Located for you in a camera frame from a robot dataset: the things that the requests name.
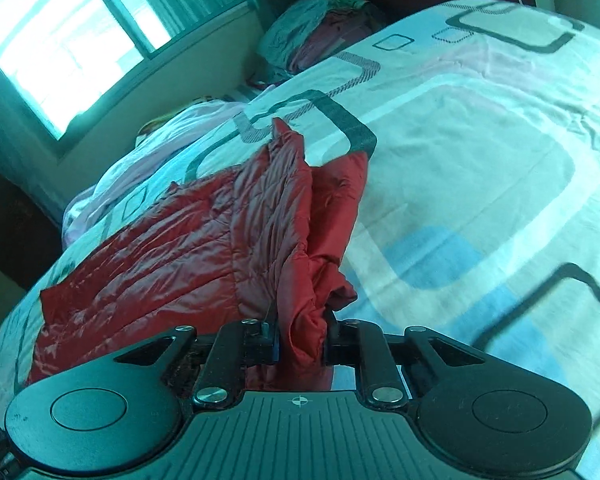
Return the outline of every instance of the bed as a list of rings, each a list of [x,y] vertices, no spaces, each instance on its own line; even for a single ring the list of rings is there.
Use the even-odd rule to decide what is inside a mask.
[[[304,135],[311,165],[370,157],[342,266],[359,300],[338,316],[389,333],[429,326],[566,384],[596,419],[578,471],[600,480],[600,31],[494,0],[395,23],[261,96],[126,195],[4,321],[0,425],[29,372],[40,290],[172,181],[246,160],[275,116]],[[552,275],[554,288],[527,297]],[[352,381],[339,368],[333,387]]]

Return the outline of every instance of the metal screw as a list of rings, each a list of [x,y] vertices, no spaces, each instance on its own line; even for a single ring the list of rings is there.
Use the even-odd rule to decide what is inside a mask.
[[[222,388],[216,386],[210,386],[209,388],[202,388],[196,393],[196,399],[200,402],[208,402],[215,404],[216,402],[222,402],[227,398],[228,393]]]
[[[398,388],[390,388],[383,386],[382,388],[376,388],[371,396],[378,402],[386,402],[387,404],[393,404],[402,400],[404,395]]]

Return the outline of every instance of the red jacket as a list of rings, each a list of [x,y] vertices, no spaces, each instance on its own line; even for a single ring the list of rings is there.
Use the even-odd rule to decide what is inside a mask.
[[[248,386],[330,389],[321,368],[325,306],[356,299],[338,267],[366,182],[365,153],[321,168],[302,136],[274,120],[274,139],[241,166],[179,187],[43,290],[37,381],[181,324],[215,333],[262,319],[276,301],[283,361]]]

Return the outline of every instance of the window sill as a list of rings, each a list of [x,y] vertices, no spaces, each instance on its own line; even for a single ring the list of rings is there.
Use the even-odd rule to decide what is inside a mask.
[[[56,156],[58,162],[102,120],[116,105],[149,76],[160,70],[193,45],[203,41],[216,30],[238,20],[253,10],[250,0],[242,0],[229,9],[210,16],[205,22],[190,32],[177,36],[167,45],[153,53],[131,69],[120,81],[112,86],[87,111],[72,119],[66,133],[56,140],[45,128],[45,145]]]

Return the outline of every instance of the window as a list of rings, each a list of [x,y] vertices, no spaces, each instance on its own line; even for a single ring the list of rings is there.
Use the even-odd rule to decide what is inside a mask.
[[[0,0],[0,70],[55,139],[143,61],[243,0]]]

